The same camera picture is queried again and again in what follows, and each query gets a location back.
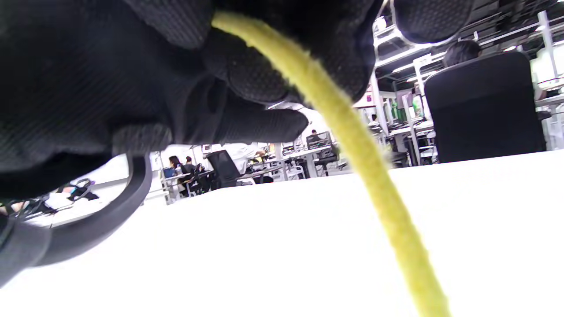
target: textured glove fabric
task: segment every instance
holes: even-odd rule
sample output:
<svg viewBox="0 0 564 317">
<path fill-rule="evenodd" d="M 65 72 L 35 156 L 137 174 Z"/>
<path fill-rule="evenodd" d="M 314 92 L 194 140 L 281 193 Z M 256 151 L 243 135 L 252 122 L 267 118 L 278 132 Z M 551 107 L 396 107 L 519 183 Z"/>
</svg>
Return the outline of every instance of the textured glove fabric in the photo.
<svg viewBox="0 0 564 317">
<path fill-rule="evenodd" d="M 470 19 L 474 0 L 392 0 L 394 23 L 412 43 L 453 38 Z"/>
<path fill-rule="evenodd" d="M 359 98 L 380 4 L 0 0 L 0 197 L 37 196 L 120 153 L 292 141 L 306 118 L 263 104 L 299 96 L 255 49 L 212 30 L 214 10 L 265 20 Z"/>
</svg>

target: yellow rope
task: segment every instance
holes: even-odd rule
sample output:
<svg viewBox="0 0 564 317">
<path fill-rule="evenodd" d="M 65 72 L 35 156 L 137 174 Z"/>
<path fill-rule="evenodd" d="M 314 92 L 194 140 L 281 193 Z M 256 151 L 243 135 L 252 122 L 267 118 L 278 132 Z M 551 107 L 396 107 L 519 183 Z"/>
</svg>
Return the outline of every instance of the yellow rope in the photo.
<svg viewBox="0 0 564 317">
<path fill-rule="evenodd" d="M 321 113 L 352 167 L 364 181 L 419 315 L 450 316 L 447 299 L 435 277 L 427 251 L 388 176 L 375 142 L 354 112 L 350 97 L 331 80 L 319 62 L 265 23 L 238 14 L 216 12 L 211 24 L 255 47 Z"/>
</svg>

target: white table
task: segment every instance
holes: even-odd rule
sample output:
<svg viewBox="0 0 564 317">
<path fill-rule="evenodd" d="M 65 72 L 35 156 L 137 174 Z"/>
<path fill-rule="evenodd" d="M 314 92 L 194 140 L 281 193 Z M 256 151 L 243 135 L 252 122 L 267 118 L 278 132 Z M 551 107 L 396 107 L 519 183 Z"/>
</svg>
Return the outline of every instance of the white table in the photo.
<svg viewBox="0 0 564 317">
<path fill-rule="evenodd" d="M 434 128 L 434 124 L 432 121 L 427 120 L 416 124 L 413 128 L 415 128 L 415 133 L 418 133 L 421 131 L 432 130 Z M 411 128 L 409 126 L 403 127 L 401 129 L 396 129 L 390 132 L 389 136 L 394 137 L 395 144 L 398 147 L 398 152 L 405 153 L 408 151 L 408 149 L 403 144 L 403 139 L 405 139 L 410 132 L 411 132 Z"/>
<path fill-rule="evenodd" d="M 315 154 L 319 153 L 319 152 L 321 152 L 325 149 L 330 149 L 330 148 L 331 148 L 331 146 L 324 146 L 324 147 L 294 152 L 294 153 L 291 153 L 291 154 L 284 155 L 282 158 L 274 158 L 274 159 L 267 160 L 267 161 L 259 163 L 259 164 L 275 163 L 275 162 L 281 162 L 281 161 L 286 161 L 286 160 L 290 160 L 290 159 L 297 159 L 298 157 L 303 157 L 303 158 L 306 159 L 307 171 L 308 171 L 310 177 L 316 178 L 317 177 L 317 170 L 315 169 L 315 160 L 316 160 Z"/>
<path fill-rule="evenodd" d="M 544 105 L 559 104 L 559 103 L 564 103 L 564 94 L 535 101 L 537 107 L 542 107 Z"/>
<path fill-rule="evenodd" d="M 30 219 L 29 223 L 40 227 L 57 227 L 65 223 L 88 217 L 89 215 L 104 208 L 107 204 L 109 204 L 109 201 L 104 201 L 102 199 L 95 199 L 90 201 L 86 199 L 79 199 L 72 205 L 69 201 L 69 205 L 65 208 L 62 208 L 56 214 L 42 215 Z"/>
<path fill-rule="evenodd" d="M 554 151 L 390 171 L 453 316 L 564 315 L 562 161 Z M 2 313 L 415 316 L 356 175 L 143 206 L 86 254 L 22 272 Z"/>
</svg>

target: chair backrest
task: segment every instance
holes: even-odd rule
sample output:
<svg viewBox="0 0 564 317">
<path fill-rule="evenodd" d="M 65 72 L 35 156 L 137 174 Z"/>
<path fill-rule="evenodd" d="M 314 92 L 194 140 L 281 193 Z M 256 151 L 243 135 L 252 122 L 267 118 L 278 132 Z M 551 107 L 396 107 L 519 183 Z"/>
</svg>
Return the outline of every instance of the chair backrest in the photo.
<svg viewBox="0 0 564 317">
<path fill-rule="evenodd" d="M 329 132 L 318 133 L 317 135 L 310 135 L 306 137 L 307 149 L 314 149 L 319 147 L 328 146 L 331 144 L 331 136 Z"/>
<path fill-rule="evenodd" d="M 233 187 L 237 185 L 237 178 L 241 173 L 224 149 L 209 153 L 206 158 L 214 169 L 215 177 L 220 181 L 220 187 Z"/>
<path fill-rule="evenodd" d="M 324 149 L 318 153 L 318 163 L 325 164 L 336 162 L 339 160 L 339 150 L 335 145 L 331 145 L 331 148 Z"/>
<path fill-rule="evenodd" d="M 425 83 L 441 162 L 546 150 L 527 58 L 483 56 L 446 68 Z"/>
</svg>

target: computer monitor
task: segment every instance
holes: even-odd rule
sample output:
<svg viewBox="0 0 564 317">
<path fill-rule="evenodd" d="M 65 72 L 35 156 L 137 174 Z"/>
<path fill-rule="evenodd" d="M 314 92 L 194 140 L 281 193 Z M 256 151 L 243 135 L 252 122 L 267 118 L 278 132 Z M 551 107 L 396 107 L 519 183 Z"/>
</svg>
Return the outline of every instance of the computer monitor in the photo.
<svg viewBox="0 0 564 317">
<path fill-rule="evenodd" d="M 282 149 L 282 155 L 290 154 L 294 152 L 294 146 L 284 147 Z"/>
<path fill-rule="evenodd" d="M 317 133 L 316 135 L 310 135 L 306 138 L 307 149 L 320 148 L 324 146 L 331 145 L 331 136 L 329 132 Z"/>
<path fill-rule="evenodd" d="M 166 168 L 162 169 L 162 172 L 165 175 L 165 178 L 171 178 L 174 177 L 175 170 L 173 168 Z"/>
</svg>

